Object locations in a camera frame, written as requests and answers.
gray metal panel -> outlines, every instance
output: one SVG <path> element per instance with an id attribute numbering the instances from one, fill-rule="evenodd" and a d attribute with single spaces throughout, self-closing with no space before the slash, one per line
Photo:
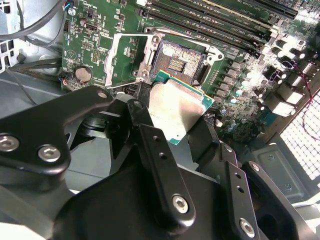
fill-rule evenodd
<path id="1" fill-rule="evenodd" d="M 252 151 L 257 162 L 290 202 L 300 202 L 306 189 L 276 144 Z"/>

ram slot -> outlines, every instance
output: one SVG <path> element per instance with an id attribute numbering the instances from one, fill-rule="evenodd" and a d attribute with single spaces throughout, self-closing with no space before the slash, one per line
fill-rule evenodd
<path id="1" fill-rule="evenodd" d="M 226 3 L 225 0 L 206 0 L 206 1 L 210 1 L 215 4 L 221 4 L 227 8 L 232 8 L 234 10 L 237 10 L 235 7 L 233 8 L 232 3 L 230 2 Z M 296 10 L 286 7 L 284 5 L 281 5 L 272 0 L 241 0 L 241 1 L 235 1 L 235 2 L 239 2 L 239 3 L 241 2 L 243 4 L 246 3 L 246 5 L 259 7 L 261 9 L 267 10 L 269 13 L 273 13 L 290 20 L 295 19 L 295 17 L 298 15 L 298 12 Z"/>
<path id="2" fill-rule="evenodd" d="M 186 25 L 185 22 L 183 21 L 179 21 L 177 20 L 176 18 L 174 17 L 171 17 L 169 15 L 164 15 L 162 13 L 160 13 L 159 11 L 152 11 L 149 9 L 149 11 L 147 11 L 147 13 L 145 13 L 145 15 L 147 16 L 147 18 L 153 18 L 153 19 L 159 19 L 159 20 L 162 20 L 164 22 L 167 22 L 167 23 L 171 23 L 171 24 L 174 24 L 175 26 L 179 26 L 180 29 L 184 30 L 185 33 L 192 33 L 193 34 L 190 34 L 192 36 L 195 36 L 197 38 L 200 38 L 200 39 L 203 39 L 203 40 L 206 40 L 206 41 L 209 41 L 211 43 L 214 43 L 216 40 L 224 43 L 224 47 L 226 48 L 237 48 L 237 49 L 241 49 L 243 51 L 246 51 L 252 55 L 255 55 L 257 53 L 257 50 L 255 48 L 252 48 L 252 47 L 248 47 L 248 46 L 244 46 L 240 43 L 237 43 L 233 40 L 229 40 L 228 38 L 225 38 L 225 37 L 221 37 L 217 34 L 208 34 L 206 31 L 203 31 L 202 29 L 199 29 L 198 27 L 196 26 L 193 26 L 193 25 Z"/>
<path id="3" fill-rule="evenodd" d="M 206 24 L 199 23 L 199 22 L 194 21 L 190 18 L 181 16 L 181 15 L 177 15 L 177 14 L 173 14 L 172 11 L 166 11 L 163 8 L 154 7 L 154 6 L 151 7 L 150 11 L 161 14 L 161 15 L 165 16 L 166 18 L 170 18 L 171 21 L 174 21 L 177 24 L 180 23 L 184 27 L 194 29 L 195 31 L 198 31 L 199 33 L 208 35 L 209 37 L 216 38 L 217 36 L 219 36 L 221 39 L 229 40 L 230 42 L 236 43 L 239 46 L 247 47 L 248 49 L 255 49 L 255 47 L 256 47 L 254 45 L 253 41 L 250 42 L 250 41 L 243 40 L 239 37 L 234 36 L 233 34 L 229 34 L 227 32 L 221 31 L 219 29 L 208 26 Z"/>
<path id="4" fill-rule="evenodd" d="M 168 0 L 185 7 L 197 10 L 203 14 L 210 16 L 212 19 L 221 20 L 238 28 L 246 30 L 258 38 L 269 40 L 270 31 L 254 22 L 251 22 L 243 17 L 232 14 L 221 8 L 199 2 L 198 0 Z"/>
<path id="5" fill-rule="evenodd" d="M 253 5 L 256 5 L 258 7 L 263 7 L 272 13 L 286 17 L 291 20 L 295 19 L 296 16 L 298 15 L 298 11 L 292 8 L 286 7 L 272 0 L 244 0 L 244 1 Z"/>
<path id="6" fill-rule="evenodd" d="M 166 5 L 163 2 L 153 1 L 152 6 L 155 6 L 155 7 L 167 10 L 169 12 L 173 12 L 173 13 L 178 14 L 180 16 L 195 20 L 199 24 L 202 23 L 202 24 L 208 25 L 214 29 L 231 34 L 239 39 L 243 39 L 248 42 L 252 42 L 256 38 L 256 36 L 253 35 L 250 31 L 247 31 L 243 28 L 239 28 L 237 26 L 231 25 L 231 24 L 224 22 L 224 21 L 221 21 L 220 19 L 217 19 L 215 17 L 208 16 L 202 12 L 193 10 L 189 7 L 181 6 L 176 3 L 171 3 L 171 5 Z"/>

black ram slot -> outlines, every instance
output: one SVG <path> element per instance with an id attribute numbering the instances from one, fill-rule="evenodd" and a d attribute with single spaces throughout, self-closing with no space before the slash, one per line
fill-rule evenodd
<path id="1" fill-rule="evenodd" d="M 198 5 L 198 4 L 194 4 L 190 1 L 186 1 L 186 0 L 169 0 L 169 1 L 172 1 L 174 3 L 178 3 L 178 4 L 181 4 L 185 7 L 188 7 L 188 8 L 191 8 L 191 9 L 194 9 L 194 10 L 197 10 L 197 11 L 200 11 L 208 16 L 210 16 L 212 19 L 219 19 L 221 21 L 224 21 L 226 23 L 229 23 L 229 24 L 232 24 L 238 28 L 242 28 L 246 31 L 249 31 L 251 32 L 252 34 L 254 34 L 255 36 L 257 36 L 258 38 L 262 38 L 262 39 L 265 39 L 265 40 L 269 40 L 269 37 L 265 32 L 262 32 L 258 29 L 255 29 L 253 27 L 250 27 L 246 24 L 243 24 L 241 22 L 238 22 L 238 21 L 234 21 L 226 16 L 223 16 L 221 14 L 218 14 L 216 12 L 211 12 L 211 11 L 208 11 L 208 10 L 212 10 L 214 11 L 214 9 L 218 9 L 219 8 L 215 8 L 215 7 L 212 7 L 212 6 L 208 6 L 206 5 L 206 7 L 203 7 L 204 3 L 201 3 L 201 5 Z"/>
<path id="2" fill-rule="evenodd" d="M 239 39 L 243 39 L 243 40 L 247 41 L 248 43 L 256 42 L 256 40 L 254 40 L 252 37 L 248 36 L 248 35 L 251 35 L 250 32 L 248 32 L 248 31 L 246 31 L 244 29 L 239 29 L 238 27 L 233 27 L 235 30 L 231 30 L 231 29 L 229 29 L 227 27 L 224 27 L 223 26 L 224 23 L 221 20 L 214 19 L 214 17 L 211 17 L 211 16 L 209 17 L 210 20 L 208 20 L 206 15 L 204 15 L 201 12 L 195 11 L 193 9 L 192 10 L 190 10 L 190 8 L 189 9 L 185 9 L 187 11 L 192 11 L 193 14 L 190 14 L 190 12 L 183 11 L 183 10 L 180 10 L 180 9 L 177 9 L 177 8 L 173 8 L 171 6 L 168 6 L 168 5 L 165 5 L 163 3 L 156 2 L 156 1 L 153 1 L 152 5 L 160 8 L 160 9 L 164 9 L 164 10 L 167 10 L 169 12 L 178 14 L 180 16 L 195 20 L 199 24 L 205 24 L 205 25 L 208 25 L 208 26 L 210 26 L 210 27 L 212 27 L 214 29 L 223 31 L 224 33 L 231 34 L 231 35 L 233 35 L 233 36 L 235 36 L 235 37 L 237 37 Z"/>
<path id="3" fill-rule="evenodd" d="M 234 36 L 233 34 L 229 34 L 227 32 L 221 31 L 221 30 L 216 29 L 214 27 L 210 27 L 208 25 L 199 23 L 197 21 L 194 21 L 194 20 L 187 18 L 187 17 L 184 17 L 184 16 L 180 16 L 183 20 L 179 20 L 178 17 L 172 18 L 169 16 L 170 14 L 164 14 L 165 9 L 163 9 L 163 8 L 153 7 L 151 11 L 156 11 L 157 13 L 160 13 L 160 14 L 166 16 L 167 18 L 174 19 L 174 21 L 182 23 L 183 26 L 187 25 L 190 28 L 193 27 L 197 32 L 203 33 L 203 34 L 208 35 L 210 37 L 211 37 L 211 35 L 220 36 L 222 39 L 228 39 L 229 41 L 232 41 L 232 42 L 237 43 L 239 45 L 243 45 L 245 47 L 252 48 L 252 49 L 255 48 L 253 41 L 252 42 L 245 41 L 243 39 L 240 39 L 240 38 Z"/>
<path id="4" fill-rule="evenodd" d="M 288 19 L 295 19 L 298 15 L 298 11 L 291 9 L 289 7 L 283 6 L 271 0 L 243 0 L 246 3 L 252 4 L 257 7 L 261 7 L 270 11 L 271 13 L 277 14 L 279 16 L 286 17 Z"/>
<path id="5" fill-rule="evenodd" d="M 149 16 L 149 17 L 153 17 L 155 19 L 160 19 L 160 20 L 163 20 L 165 22 L 177 25 L 180 28 L 184 29 L 185 32 L 189 32 L 189 31 L 194 31 L 196 33 L 200 33 L 201 32 L 206 38 L 211 39 L 212 41 L 218 40 L 218 41 L 220 41 L 222 43 L 225 43 L 225 44 L 227 44 L 229 46 L 235 47 L 237 49 L 244 50 L 244 51 L 246 51 L 246 52 L 248 52 L 250 54 L 255 54 L 257 52 L 254 48 L 243 46 L 242 44 L 239 44 L 237 42 L 228 40 L 228 39 L 220 37 L 218 35 L 208 34 L 206 32 L 203 33 L 203 31 L 201 31 L 199 28 L 197 28 L 195 26 L 191 26 L 191 25 L 186 26 L 186 24 L 184 22 L 177 21 L 173 17 L 167 16 L 167 15 L 163 15 L 163 14 L 161 14 L 159 12 L 155 12 L 155 11 L 150 12 L 149 11 L 146 15 Z"/>

green circuit board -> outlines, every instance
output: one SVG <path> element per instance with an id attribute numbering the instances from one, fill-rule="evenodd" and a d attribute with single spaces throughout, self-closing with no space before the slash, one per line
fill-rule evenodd
<path id="1" fill-rule="evenodd" d="M 144 61 L 148 42 L 146 29 L 170 30 L 170 33 L 163 34 L 161 42 L 172 43 L 171 48 L 183 49 L 183 54 L 192 50 L 202 56 L 202 62 L 193 66 L 197 67 L 194 68 L 196 71 L 186 77 L 182 72 L 186 71 L 188 62 L 174 62 L 175 66 L 170 70 L 171 60 L 163 58 L 158 48 L 149 74 L 156 70 L 169 70 L 173 77 L 190 85 L 202 77 L 197 87 L 214 99 L 206 115 L 207 121 L 215 125 L 218 116 L 222 122 L 222 126 L 217 128 L 219 136 L 245 143 L 255 135 L 253 126 L 270 124 L 278 117 L 267 107 L 261 110 L 257 105 L 260 100 L 256 90 L 264 90 L 263 102 L 280 86 L 277 81 L 266 79 L 266 70 L 272 67 L 285 71 L 287 76 L 293 74 L 292 70 L 282 69 L 279 57 L 273 52 L 278 48 L 278 42 L 288 42 L 291 48 L 299 51 L 315 51 L 317 46 L 311 43 L 318 35 L 320 13 L 318 0 L 253 1 L 70 1 L 76 15 L 68 15 L 65 26 L 62 73 L 65 76 L 69 74 L 68 84 L 74 90 L 96 85 L 110 91 L 121 91 L 137 82 L 135 73 Z M 278 5 L 271 7 L 270 2 Z M 115 36 L 119 34 L 122 36 L 116 54 L 108 62 Z M 210 67 L 203 61 L 209 54 L 205 45 L 213 46 L 223 56 Z M 289 51 L 285 54 L 291 59 L 295 57 Z M 75 70 L 79 67 L 90 69 L 89 81 L 81 82 L 75 77 Z M 112 68 L 109 83 L 108 68 Z M 246 71 L 254 77 L 248 79 Z M 236 126 L 231 130 L 232 121 Z"/>

screw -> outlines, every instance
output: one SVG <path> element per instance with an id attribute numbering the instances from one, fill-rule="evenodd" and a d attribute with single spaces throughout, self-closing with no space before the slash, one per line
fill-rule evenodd
<path id="1" fill-rule="evenodd" d="M 228 152 L 232 153 L 232 148 L 231 148 L 229 145 L 225 144 L 225 145 L 224 145 L 224 148 L 225 148 Z"/>
<path id="2" fill-rule="evenodd" d="M 285 190 L 287 190 L 287 191 L 291 191 L 291 190 L 292 190 L 292 185 L 289 184 L 289 183 L 286 183 L 286 184 L 284 185 L 284 188 L 285 188 Z"/>
<path id="3" fill-rule="evenodd" d="M 45 162 L 53 163 L 60 158 L 61 153 L 55 146 L 43 146 L 39 149 L 38 156 Z"/>
<path id="4" fill-rule="evenodd" d="M 272 160 L 275 159 L 275 156 L 273 156 L 273 155 L 270 154 L 270 155 L 268 156 L 268 159 L 269 159 L 270 161 L 272 161 Z"/>
<path id="5" fill-rule="evenodd" d="M 239 223 L 240 223 L 240 227 L 248 235 L 249 238 L 255 237 L 255 230 L 247 220 L 240 218 Z"/>
<path id="6" fill-rule="evenodd" d="M 256 170 L 257 172 L 259 172 L 259 171 L 260 171 L 259 167 L 258 167 L 256 164 L 251 163 L 251 166 L 252 166 L 252 167 L 253 167 L 253 169 L 254 169 L 254 170 Z"/>
<path id="7" fill-rule="evenodd" d="M 99 97 L 106 99 L 108 96 L 104 92 L 98 92 Z"/>
<path id="8" fill-rule="evenodd" d="M 172 203 L 179 213 L 185 214 L 186 212 L 188 212 L 188 203 L 182 196 L 174 196 L 172 198 Z"/>
<path id="9" fill-rule="evenodd" d="M 148 72 L 147 71 L 143 71 L 142 72 L 142 77 L 146 78 L 148 76 Z"/>
<path id="10" fill-rule="evenodd" d="M 11 152 L 19 147 L 19 140 L 14 136 L 2 135 L 0 136 L 0 151 Z"/>
<path id="11" fill-rule="evenodd" d="M 69 9 L 68 9 L 68 14 L 70 15 L 70 16 L 75 16 L 76 15 L 76 10 L 73 8 L 73 7 L 70 7 Z"/>
<path id="12" fill-rule="evenodd" d="M 160 38 L 159 38 L 158 36 L 154 36 L 154 37 L 152 38 L 152 41 L 153 41 L 155 44 L 157 44 L 157 43 L 159 43 Z"/>

